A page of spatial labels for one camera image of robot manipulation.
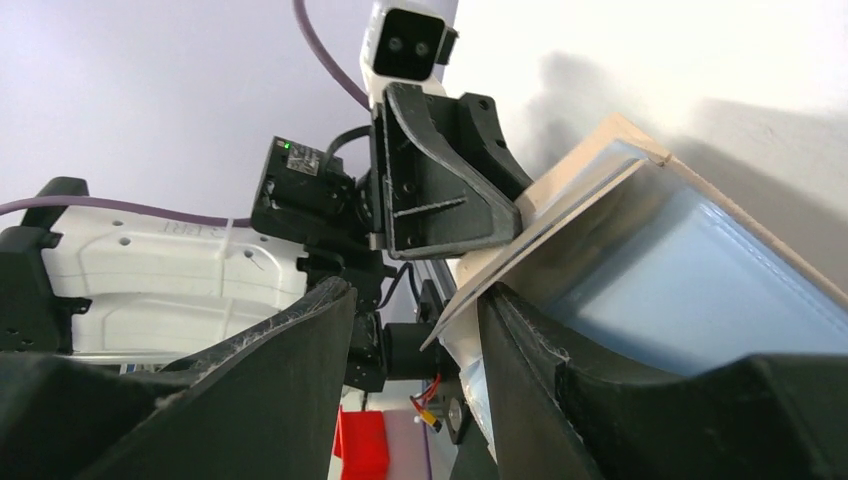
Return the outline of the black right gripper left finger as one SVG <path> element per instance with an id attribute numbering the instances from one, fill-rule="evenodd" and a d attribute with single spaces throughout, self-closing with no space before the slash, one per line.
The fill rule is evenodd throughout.
<path id="1" fill-rule="evenodd" d="M 324 479 L 356 309 L 330 278 L 157 372 L 1 358 L 5 479 Z"/>

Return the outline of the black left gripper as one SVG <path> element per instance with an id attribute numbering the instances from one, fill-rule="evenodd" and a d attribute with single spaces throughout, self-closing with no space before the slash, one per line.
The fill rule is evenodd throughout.
<path id="1" fill-rule="evenodd" d="M 492 97 L 448 98 L 392 83 L 380 107 L 380 187 L 386 247 L 397 260 L 456 258 L 502 246 L 522 231 L 515 202 L 532 184 L 507 146 Z M 312 287 L 339 277 L 380 292 L 396 269 L 369 246 L 360 182 L 337 156 L 369 137 L 339 134 L 323 150 L 272 138 L 250 214 L 257 232 L 298 244 Z"/>

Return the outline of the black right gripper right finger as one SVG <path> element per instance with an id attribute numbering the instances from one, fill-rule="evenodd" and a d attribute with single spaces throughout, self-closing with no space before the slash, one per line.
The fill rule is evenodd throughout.
<path id="1" fill-rule="evenodd" d="M 847 359 L 755 354 L 684 377 L 496 284 L 477 303 L 504 479 L 843 479 Z"/>

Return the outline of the gold card grey stripe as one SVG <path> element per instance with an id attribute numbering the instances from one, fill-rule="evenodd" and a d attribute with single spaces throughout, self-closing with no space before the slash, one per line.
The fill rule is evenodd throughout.
<path id="1" fill-rule="evenodd" d="M 419 349 L 430 346 L 496 280 L 648 161 L 646 154 L 618 152 L 598 155 L 582 167 L 564 158 L 551 168 L 520 199 L 529 211 L 524 231 L 505 247 L 471 252 L 460 260 L 459 289 Z"/>

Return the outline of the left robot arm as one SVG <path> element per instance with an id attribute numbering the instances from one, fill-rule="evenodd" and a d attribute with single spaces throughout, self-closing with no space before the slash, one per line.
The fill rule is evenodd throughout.
<path id="1" fill-rule="evenodd" d="M 416 260 L 502 246 L 521 230 L 531 179 L 487 96 L 435 95 L 393 82 L 368 125 L 315 149 L 276 137 L 245 219 L 143 211 L 53 179 L 17 204 L 1 234 L 1 348 L 92 364 L 158 364 L 202 351 L 292 307 L 326 279 L 357 294 L 348 386 L 439 380 L 431 281 L 412 284 L 424 313 L 386 324 L 381 310 Z"/>

